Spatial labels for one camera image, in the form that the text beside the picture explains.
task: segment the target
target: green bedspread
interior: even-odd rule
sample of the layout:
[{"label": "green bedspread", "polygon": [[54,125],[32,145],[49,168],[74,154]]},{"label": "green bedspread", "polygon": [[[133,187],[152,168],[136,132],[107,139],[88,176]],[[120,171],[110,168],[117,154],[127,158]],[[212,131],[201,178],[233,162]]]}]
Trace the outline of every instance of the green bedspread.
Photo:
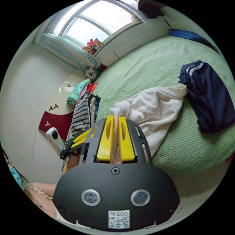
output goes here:
[{"label": "green bedspread", "polygon": [[[178,85],[182,65],[197,60],[210,64],[226,85],[235,106],[235,83],[225,61],[211,48],[187,39],[167,36],[128,53],[98,78],[94,94],[101,97],[97,121],[109,108],[144,89]],[[235,149],[235,125],[216,134],[201,133],[197,116],[184,98],[183,107],[153,157],[165,171],[197,173],[226,160]]]}]

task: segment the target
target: qr code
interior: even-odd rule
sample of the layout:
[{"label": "qr code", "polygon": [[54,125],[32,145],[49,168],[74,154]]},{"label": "qr code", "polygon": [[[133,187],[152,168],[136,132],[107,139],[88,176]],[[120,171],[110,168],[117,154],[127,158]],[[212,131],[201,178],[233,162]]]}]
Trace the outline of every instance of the qr code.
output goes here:
[{"label": "qr code", "polygon": [[130,228],[130,211],[108,211],[108,227],[115,229]]}]

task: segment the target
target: white stripe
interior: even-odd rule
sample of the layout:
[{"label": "white stripe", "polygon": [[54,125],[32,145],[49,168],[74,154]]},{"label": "white stripe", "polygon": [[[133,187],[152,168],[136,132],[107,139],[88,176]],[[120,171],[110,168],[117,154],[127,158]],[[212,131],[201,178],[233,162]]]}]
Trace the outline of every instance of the white stripe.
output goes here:
[{"label": "white stripe", "polygon": [[195,66],[195,65],[196,65],[196,64],[191,65],[190,67],[188,67],[188,68],[186,69],[186,73],[188,73],[188,70],[189,70],[191,67]]},{"label": "white stripe", "polygon": [[195,70],[200,69],[202,66],[203,66],[203,63],[201,63],[201,64],[200,64],[199,66],[197,66],[197,67],[192,68],[192,69],[190,70],[190,72],[189,72],[189,76],[192,78],[192,73],[193,73]]}]

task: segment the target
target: blue patterned curtain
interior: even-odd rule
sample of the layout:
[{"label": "blue patterned curtain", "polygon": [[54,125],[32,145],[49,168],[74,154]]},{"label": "blue patterned curtain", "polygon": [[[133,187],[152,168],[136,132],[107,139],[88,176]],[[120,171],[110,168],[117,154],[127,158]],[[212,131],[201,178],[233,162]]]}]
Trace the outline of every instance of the blue patterned curtain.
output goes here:
[{"label": "blue patterned curtain", "polygon": [[81,71],[93,68],[98,62],[94,56],[73,42],[50,33],[44,33],[38,44],[55,56]]}]

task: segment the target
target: face mask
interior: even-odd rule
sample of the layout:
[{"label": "face mask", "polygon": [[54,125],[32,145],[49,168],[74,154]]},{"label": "face mask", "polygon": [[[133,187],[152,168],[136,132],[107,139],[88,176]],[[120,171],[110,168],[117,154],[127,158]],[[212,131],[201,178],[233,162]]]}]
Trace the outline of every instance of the face mask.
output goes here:
[{"label": "face mask", "polygon": [[22,181],[21,181],[19,174],[16,172],[16,170],[12,166],[8,166],[8,167],[9,167],[9,170],[10,170],[11,174],[13,175],[15,181],[17,182],[17,184],[20,186],[20,188],[22,190],[24,190],[24,187],[23,187],[23,184],[22,184]]}]

